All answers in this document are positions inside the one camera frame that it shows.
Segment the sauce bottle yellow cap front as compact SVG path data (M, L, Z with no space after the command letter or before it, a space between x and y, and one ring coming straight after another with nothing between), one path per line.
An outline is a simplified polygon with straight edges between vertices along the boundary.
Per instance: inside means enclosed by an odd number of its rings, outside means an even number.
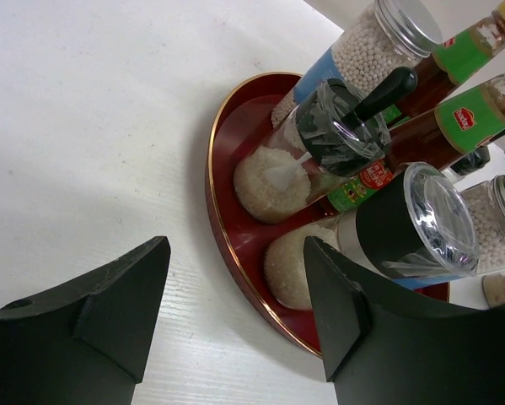
M393 127L386 156L330 192L320 206L328 215L350 211L389 184L404 165L425 162L444 170L503 130L505 73Z

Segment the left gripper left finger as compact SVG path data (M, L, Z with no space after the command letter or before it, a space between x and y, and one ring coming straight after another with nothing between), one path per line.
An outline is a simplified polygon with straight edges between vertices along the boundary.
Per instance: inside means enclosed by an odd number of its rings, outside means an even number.
M156 236L0 309L0 404L129 404L143 380L169 271Z

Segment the silver-lid spice jar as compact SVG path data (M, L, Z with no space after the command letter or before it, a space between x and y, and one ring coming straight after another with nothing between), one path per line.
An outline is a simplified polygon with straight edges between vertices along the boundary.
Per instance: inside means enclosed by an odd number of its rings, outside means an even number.
M478 275L505 270L505 174L462 191L479 245Z
M422 2L374 1L273 108L271 124L280 124L326 79L342 79L367 95L392 70L415 67L442 41L436 20Z

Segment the sauce bottle yellow cap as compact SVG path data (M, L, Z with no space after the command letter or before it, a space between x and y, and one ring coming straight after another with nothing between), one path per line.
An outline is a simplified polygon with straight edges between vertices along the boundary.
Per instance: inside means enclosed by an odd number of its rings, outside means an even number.
M393 127L431 110L504 49L505 1L414 67L417 87L383 112L386 124Z
M503 130L505 73L393 127L386 156L330 192L320 206L328 215L350 211L389 184L404 165L425 162L444 170Z

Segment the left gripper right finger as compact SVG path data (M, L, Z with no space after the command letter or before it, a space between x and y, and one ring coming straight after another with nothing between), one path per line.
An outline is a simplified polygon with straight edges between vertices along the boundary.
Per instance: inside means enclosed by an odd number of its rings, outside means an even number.
M315 237L304 262L325 378L340 404L505 404L505 305L428 298Z

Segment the black grinder-top shaker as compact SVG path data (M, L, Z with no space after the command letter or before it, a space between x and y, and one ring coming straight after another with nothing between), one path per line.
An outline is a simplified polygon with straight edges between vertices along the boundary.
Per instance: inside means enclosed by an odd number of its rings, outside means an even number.
M266 284L280 304L300 311L312 307L304 265L308 237L408 289L473 277L479 263L466 203L443 173L423 162L409 164L357 208L303 225L268 246Z
M489 148L481 146L443 170L442 173L453 184L462 181L466 176L484 168L491 160Z

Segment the black-cap glass jar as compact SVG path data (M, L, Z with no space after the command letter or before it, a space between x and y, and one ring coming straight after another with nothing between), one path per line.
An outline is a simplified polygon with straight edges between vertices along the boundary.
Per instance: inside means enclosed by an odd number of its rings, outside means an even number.
M240 204L277 224L350 181L389 152L382 113L416 86L410 67L395 68L366 95L341 78L323 81L236 165Z

